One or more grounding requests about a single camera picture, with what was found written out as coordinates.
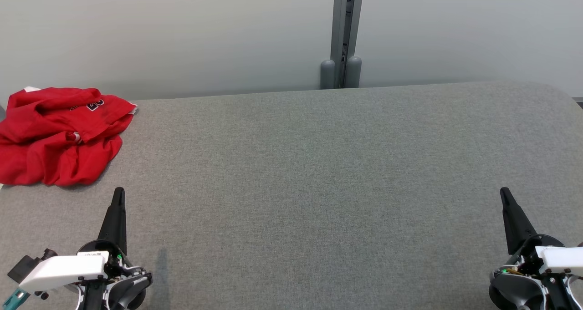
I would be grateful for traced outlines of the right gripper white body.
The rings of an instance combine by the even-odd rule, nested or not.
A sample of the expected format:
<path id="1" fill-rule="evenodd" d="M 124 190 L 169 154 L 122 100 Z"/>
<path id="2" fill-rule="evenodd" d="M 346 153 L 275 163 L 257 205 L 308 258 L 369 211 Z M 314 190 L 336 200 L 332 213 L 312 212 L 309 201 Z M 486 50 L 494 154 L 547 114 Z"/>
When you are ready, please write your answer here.
<path id="1" fill-rule="evenodd" d="M 583 274 L 583 246 L 566 247 L 556 238 L 537 234 L 527 238 L 511 254 L 502 273 Z"/>

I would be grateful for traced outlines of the grey metal partition post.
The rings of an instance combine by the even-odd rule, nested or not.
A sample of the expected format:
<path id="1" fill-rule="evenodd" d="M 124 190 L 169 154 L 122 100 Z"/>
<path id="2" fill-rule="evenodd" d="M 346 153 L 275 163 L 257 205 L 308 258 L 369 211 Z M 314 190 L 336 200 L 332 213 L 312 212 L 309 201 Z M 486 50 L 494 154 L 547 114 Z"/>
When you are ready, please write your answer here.
<path id="1" fill-rule="evenodd" d="M 335 89 L 344 88 L 348 58 L 356 55 L 363 0 L 334 0 L 330 59 L 335 62 Z"/>

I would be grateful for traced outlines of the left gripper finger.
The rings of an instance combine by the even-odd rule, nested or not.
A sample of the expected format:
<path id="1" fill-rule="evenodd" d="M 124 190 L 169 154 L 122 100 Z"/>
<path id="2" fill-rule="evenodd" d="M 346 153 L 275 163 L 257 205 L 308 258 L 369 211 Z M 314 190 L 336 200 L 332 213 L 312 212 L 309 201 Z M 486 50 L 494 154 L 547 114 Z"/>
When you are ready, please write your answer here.
<path id="1" fill-rule="evenodd" d="M 117 245 L 123 254 L 127 254 L 125 190 L 122 187 L 117 187 L 114 190 L 98 239 Z"/>

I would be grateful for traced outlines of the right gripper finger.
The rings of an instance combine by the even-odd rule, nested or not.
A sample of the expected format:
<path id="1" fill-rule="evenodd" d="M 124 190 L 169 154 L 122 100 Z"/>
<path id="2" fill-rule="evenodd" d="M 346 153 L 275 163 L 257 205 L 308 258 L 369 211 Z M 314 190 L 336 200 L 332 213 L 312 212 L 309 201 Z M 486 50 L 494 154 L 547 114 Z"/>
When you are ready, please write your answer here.
<path id="1" fill-rule="evenodd" d="M 500 189 L 508 254 L 513 255 L 537 232 L 507 187 Z"/>

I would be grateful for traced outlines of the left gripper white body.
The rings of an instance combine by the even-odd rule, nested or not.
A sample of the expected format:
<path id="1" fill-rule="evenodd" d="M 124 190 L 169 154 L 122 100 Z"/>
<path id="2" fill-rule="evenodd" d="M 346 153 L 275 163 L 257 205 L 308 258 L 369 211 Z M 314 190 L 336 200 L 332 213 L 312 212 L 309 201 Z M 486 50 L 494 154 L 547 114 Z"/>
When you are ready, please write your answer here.
<path id="1" fill-rule="evenodd" d="M 42 260 L 19 283 L 27 293 L 48 291 L 62 286 L 77 287 L 100 283 L 105 291 L 137 289 L 151 285 L 151 274 L 129 262 L 114 242 L 96 240 L 84 245 L 75 255 L 57 255 Z"/>

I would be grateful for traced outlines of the grey cylindrical partition foot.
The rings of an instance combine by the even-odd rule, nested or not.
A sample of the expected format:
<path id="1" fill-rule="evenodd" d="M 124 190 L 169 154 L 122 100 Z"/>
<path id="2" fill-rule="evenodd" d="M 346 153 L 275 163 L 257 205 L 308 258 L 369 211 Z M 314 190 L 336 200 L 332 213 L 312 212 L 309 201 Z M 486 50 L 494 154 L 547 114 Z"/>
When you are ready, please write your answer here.
<path id="1" fill-rule="evenodd" d="M 332 59 L 324 60 L 319 66 L 319 89 L 335 88 L 335 62 Z"/>
<path id="2" fill-rule="evenodd" d="M 344 69 L 344 88 L 359 88 L 362 72 L 362 59 L 352 56 L 347 59 Z"/>

